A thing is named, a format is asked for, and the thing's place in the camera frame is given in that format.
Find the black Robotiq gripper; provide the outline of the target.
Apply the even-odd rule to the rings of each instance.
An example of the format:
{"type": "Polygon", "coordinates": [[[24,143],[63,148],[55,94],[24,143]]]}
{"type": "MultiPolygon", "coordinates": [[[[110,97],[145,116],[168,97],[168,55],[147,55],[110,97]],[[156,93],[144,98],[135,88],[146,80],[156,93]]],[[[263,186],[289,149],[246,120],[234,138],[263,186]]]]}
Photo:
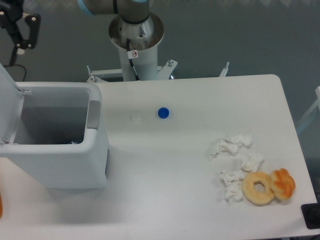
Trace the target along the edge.
{"type": "Polygon", "coordinates": [[[39,14],[23,13],[24,0],[0,0],[0,27],[10,28],[10,37],[14,43],[9,66],[16,63],[18,50],[34,49],[38,43],[41,16],[39,14]],[[17,21],[21,18],[29,27],[28,39],[24,39],[17,21]]]}

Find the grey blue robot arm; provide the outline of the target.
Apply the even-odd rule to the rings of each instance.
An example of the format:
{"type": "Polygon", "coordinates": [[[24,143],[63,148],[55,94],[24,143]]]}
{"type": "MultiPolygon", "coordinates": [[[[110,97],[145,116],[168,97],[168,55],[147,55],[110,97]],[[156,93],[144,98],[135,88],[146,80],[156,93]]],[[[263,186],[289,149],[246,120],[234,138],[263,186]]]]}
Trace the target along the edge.
{"type": "MultiPolygon", "coordinates": [[[[129,24],[145,22],[150,15],[148,0],[78,0],[79,8],[90,15],[119,14],[129,24]]],[[[13,42],[9,66],[16,63],[18,50],[34,49],[38,42],[41,25],[39,14],[24,11],[23,0],[2,0],[0,2],[0,27],[5,29],[13,42]],[[29,27],[29,36],[25,39],[17,22],[24,19],[29,27]]]]}

